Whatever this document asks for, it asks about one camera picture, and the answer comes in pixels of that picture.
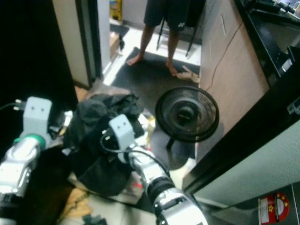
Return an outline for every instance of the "black shorts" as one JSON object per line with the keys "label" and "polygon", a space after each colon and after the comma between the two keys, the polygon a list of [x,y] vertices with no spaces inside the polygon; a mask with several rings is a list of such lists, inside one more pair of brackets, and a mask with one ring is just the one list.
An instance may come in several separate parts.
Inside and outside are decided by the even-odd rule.
{"label": "black shorts", "polygon": [[189,4],[190,0],[148,0],[144,23],[155,27],[165,17],[172,30],[183,30],[188,17]]}

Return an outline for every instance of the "fan stand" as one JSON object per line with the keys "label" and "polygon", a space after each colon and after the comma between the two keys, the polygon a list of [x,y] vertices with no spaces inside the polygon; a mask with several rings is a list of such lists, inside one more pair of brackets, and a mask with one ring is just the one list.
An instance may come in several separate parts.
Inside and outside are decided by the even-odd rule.
{"label": "fan stand", "polygon": [[167,146],[166,146],[166,148],[167,148],[168,151],[171,150],[171,148],[172,148],[172,146],[173,146],[173,144],[174,144],[174,141],[175,141],[175,139],[172,138],[172,137],[170,137],[169,142],[168,142],[168,144],[167,144]]}

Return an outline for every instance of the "person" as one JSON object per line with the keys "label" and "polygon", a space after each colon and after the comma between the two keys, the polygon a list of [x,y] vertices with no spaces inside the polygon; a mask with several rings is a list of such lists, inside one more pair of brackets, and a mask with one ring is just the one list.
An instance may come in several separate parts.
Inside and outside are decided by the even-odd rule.
{"label": "person", "polygon": [[144,59],[145,50],[151,40],[153,31],[165,17],[170,28],[168,59],[165,65],[170,73],[176,76],[178,72],[173,65],[173,56],[179,40],[179,31],[184,29],[188,17],[189,4],[189,0],[148,0],[140,51],[135,57],[129,59],[127,64],[132,66]]}

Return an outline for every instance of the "bare foot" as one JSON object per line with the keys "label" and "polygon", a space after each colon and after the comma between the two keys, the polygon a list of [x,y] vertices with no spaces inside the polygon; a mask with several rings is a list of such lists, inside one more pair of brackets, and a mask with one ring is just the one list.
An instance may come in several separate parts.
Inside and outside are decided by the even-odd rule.
{"label": "bare foot", "polygon": [[140,54],[137,54],[135,57],[129,59],[126,63],[129,65],[129,66],[132,66],[140,61],[144,60],[144,57]]}
{"label": "bare foot", "polygon": [[169,69],[172,76],[176,76],[178,74],[177,69],[175,69],[175,67],[171,61],[168,60],[165,64],[165,66]]}

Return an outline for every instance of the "white wall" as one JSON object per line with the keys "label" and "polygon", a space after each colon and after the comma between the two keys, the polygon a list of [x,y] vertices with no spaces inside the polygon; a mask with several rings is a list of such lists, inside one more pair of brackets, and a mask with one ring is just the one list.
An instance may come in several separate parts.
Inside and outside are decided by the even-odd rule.
{"label": "white wall", "polygon": [[73,80],[89,87],[75,0],[53,0]]}
{"label": "white wall", "polygon": [[109,47],[109,0],[98,0],[98,20],[99,20],[99,36],[100,36],[100,54],[102,70],[110,63],[110,47]]}
{"label": "white wall", "polygon": [[230,206],[297,181],[300,181],[300,121],[195,196]]}

